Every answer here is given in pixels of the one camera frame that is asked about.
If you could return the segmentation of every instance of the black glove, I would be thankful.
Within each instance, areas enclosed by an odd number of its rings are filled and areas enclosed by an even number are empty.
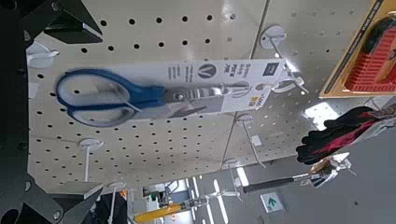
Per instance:
[[[332,155],[339,148],[328,150],[326,147],[333,140],[342,137],[357,130],[367,121],[375,120],[373,116],[367,112],[373,111],[367,106],[353,108],[346,112],[343,116],[335,120],[326,120],[323,131],[311,131],[308,136],[302,139],[302,146],[296,148],[298,152],[297,161],[310,165]]]

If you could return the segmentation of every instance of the white pegboard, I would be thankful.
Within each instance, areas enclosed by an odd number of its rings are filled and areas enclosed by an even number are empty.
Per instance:
[[[105,141],[91,155],[90,181],[124,180],[147,186],[220,168],[233,115],[127,122],[94,129],[70,119],[53,86],[69,69],[117,63],[248,59],[265,0],[84,0],[104,42],[66,45],[47,35],[36,41],[57,49],[51,68],[30,69],[39,85],[30,106],[29,172],[44,189],[82,180],[84,155],[77,142]],[[76,90],[84,90],[77,83]]]
[[[353,34],[359,28],[372,0],[277,0],[271,1],[261,31],[280,25],[288,37],[280,51],[297,67],[310,93],[299,89],[272,93],[264,107],[249,111],[255,122],[249,130],[258,135],[257,147],[263,161],[296,155],[295,148],[308,131],[315,130],[313,120],[304,114],[311,106],[326,102],[326,111],[338,115],[364,105],[365,99],[320,100],[318,94],[338,63]],[[254,58],[274,58],[275,52],[256,46]],[[225,158],[237,158],[242,164],[255,163],[255,157],[243,128],[235,126]]]

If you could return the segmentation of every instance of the fluorescent light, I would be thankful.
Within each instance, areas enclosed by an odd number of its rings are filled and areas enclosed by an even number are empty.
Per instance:
[[[194,193],[194,190],[193,190],[193,189],[191,190],[191,197],[192,197],[193,200],[195,199],[195,193]]]
[[[326,129],[323,124],[325,120],[338,118],[337,113],[326,102],[307,108],[305,114],[310,119],[313,119],[313,123],[320,131]]]
[[[213,184],[215,185],[215,190],[216,190],[216,192],[220,192],[219,183],[218,183],[218,180],[217,180],[217,179],[215,179],[215,180],[213,181]],[[222,200],[222,196],[219,196],[219,197],[218,197],[218,200],[219,200],[219,205],[220,205],[221,214],[222,214],[223,219],[224,219],[224,223],[225,223],[225,224],[228,224],[227,211],[225,210],[224,201]]]
[[[216,191],[216,192],[220,192],[220,187],[219,187],[219,183],[218,183],[218,180],[217,180],[217,179],[215,179],[215,180],[213,181],[213,185],[215,185],[215,191]]]
[[[195,221],[195,212],[193,209],[191,209],[191,213],[192,213],[192,219],[194,219],[194,221]]]
[[[207,214],[209,215],[210,224],[215,224],[215,222],[213,221],[212,208],[210,208],[209,203],[206,205],[206,209],[207,209]]]
[[[248,178],[247,174],[245,174],[245,169],[243,167],[236,168],[236,172],[238,172],[239,179],[241,180],[242,186],[248,186]]]
[[[194,182],[195,193],[197,194],[197,198],[199,198],[199,191],[198,191],[197,179],[196,179],[195,177],[193,177],[193,178],[192,178],[192,181]]]

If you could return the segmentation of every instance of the scissor blade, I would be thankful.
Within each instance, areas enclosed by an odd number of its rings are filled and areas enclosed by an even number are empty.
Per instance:
[[[169,119],[186,117],[188,115],[197,113],[198,111],[204,110],[206,108],[207,108],[207,106],[202,106],[202,107],[194,108],[191,110],[185,110],[185,108],[182,108],[182,109],[179,109],[177,112],[175,112],[171,117],[169,117]]]

